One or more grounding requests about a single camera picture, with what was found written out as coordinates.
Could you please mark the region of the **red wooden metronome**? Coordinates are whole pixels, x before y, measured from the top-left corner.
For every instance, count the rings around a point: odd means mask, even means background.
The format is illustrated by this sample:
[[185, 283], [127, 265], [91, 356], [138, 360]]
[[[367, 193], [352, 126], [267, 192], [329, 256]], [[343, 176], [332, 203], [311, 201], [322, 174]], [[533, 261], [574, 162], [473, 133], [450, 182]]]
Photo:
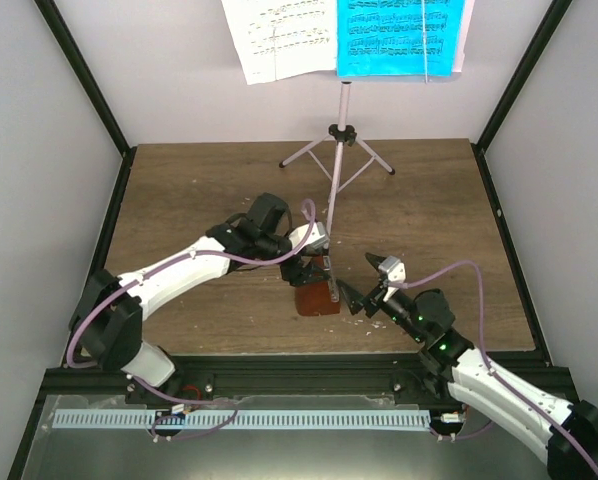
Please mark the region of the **red wooden metronome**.
[[295, 286], [295, 308], [303, 317], [335, 315], [340, 312], [340, 302], [330, 298], [328, 282]]

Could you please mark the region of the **lilac music stand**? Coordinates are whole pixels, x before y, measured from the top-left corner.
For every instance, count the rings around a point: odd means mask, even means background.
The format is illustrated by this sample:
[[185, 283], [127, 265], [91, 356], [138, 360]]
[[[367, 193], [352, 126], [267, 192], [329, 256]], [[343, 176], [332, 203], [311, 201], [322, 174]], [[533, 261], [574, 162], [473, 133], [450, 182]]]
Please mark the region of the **lilac music stand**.
[[[328, 194], [328, 207], [326, 216], [326, 230], [328, 233], [332, 232], [336, 200], [341, 191], [343, 191], [374, 163], [380, 165], [390, 176], [394, 176], [396, 174], [396, 169], [358, 135], [353, 125], [348, 123], [351, 89], [351, 81], [340, 82], [338, 118], [336, 123], [333, 123], [328, 127], [328, 133], [323, 138], [306, 144], [304, 147], [297, 150], [295, 153], [282, 160], [278, 164], [278, 167], [283, 169], [288, 167], [292, 162], [296, 161], [300, 157], [308, 155], [330, 180], [330, 191]], [[332, 139], [335, 142], [332, 171], [327, 170], [325, 165], [314, 153], [314, 148], [324, 143], [328, 139]], [[353, 173], [348, 180], [341, 182], [345, 148], [354, 147], [355, 145], [359, 146], [368, 154], [368, 160], [355, 173]]]

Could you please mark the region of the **blue sheet music page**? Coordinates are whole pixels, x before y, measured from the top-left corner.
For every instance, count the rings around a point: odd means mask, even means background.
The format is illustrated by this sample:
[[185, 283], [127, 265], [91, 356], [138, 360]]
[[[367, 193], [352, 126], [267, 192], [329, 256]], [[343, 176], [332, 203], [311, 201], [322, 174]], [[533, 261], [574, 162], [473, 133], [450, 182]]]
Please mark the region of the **blue sheet music page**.
[[461, 70], [466, 3], [339, 1], [337, 74], [449, 77]]

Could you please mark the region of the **white sheet music page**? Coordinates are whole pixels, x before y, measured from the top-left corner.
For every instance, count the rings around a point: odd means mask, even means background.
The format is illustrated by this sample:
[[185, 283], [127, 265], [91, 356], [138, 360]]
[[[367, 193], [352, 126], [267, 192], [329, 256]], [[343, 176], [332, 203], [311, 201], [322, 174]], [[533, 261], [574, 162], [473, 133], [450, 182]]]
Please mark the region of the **white sheet music page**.
[[221, 2], [248, 85], [336, 69], [337, 3]]

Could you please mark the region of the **clear plastic metronome cover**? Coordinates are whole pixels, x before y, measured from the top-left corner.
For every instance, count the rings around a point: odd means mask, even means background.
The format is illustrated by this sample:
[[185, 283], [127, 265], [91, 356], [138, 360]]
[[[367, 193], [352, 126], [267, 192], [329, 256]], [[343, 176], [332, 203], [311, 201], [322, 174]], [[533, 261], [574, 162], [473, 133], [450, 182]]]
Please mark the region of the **clear plastic metronome cover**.
[[324, 258], [324, 270], [328, 275], [328, 289], [330, 298], [333, 303], [339, 302], [339, 289], [336, 282], [336, 277], [333, 272], [332, 261], [329, 255], [325, 255]]

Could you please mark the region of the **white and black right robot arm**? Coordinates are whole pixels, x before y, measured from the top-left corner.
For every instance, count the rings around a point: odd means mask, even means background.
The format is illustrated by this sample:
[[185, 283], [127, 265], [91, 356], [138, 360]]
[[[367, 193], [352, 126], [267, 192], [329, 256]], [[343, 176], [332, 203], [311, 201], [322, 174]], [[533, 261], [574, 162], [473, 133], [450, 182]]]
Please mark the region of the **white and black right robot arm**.
[[437, 403], [451, 398], [476, 408], [527, 447], [552, 479], [598, 479], [598, 408], [548, 393], [498, 364], [482, 342], [473, 343], [454, 327], [455, 315], [442, 290], [415, 282], [419, 293], [407, 295], [404, 262], [395, 256], [367, 254], [378, 274], [376, 286], [361, 293], [336, 282], [353, 314], [378, 312], [420, 345], [427, 374], [426, 396]]

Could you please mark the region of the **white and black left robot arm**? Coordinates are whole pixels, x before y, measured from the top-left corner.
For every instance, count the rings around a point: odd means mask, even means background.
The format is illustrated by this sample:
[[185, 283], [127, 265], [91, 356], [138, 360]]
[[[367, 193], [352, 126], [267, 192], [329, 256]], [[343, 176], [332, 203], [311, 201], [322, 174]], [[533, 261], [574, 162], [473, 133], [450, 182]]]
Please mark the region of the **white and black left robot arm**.
[[144, 338], [144, 322], [186, 292], [244, 266], [276, 266], [293, 287], [326, 279], [314, 259], [329, 244], [327, 228], [317, 220], [312, 200], [304, 200], [301, 208], [305, 223], [289, 225], [281, 233], [279, 225], [292, 220], [290, 208], [281, 198], [263, 193], [247, 211], [212, 226], [165, 259], [119, 275], [96, 271], [69, 324], [67, 365], [121, 371], [160, 403], [175, 402], [183, 392], [184, 373], [163, 348]]

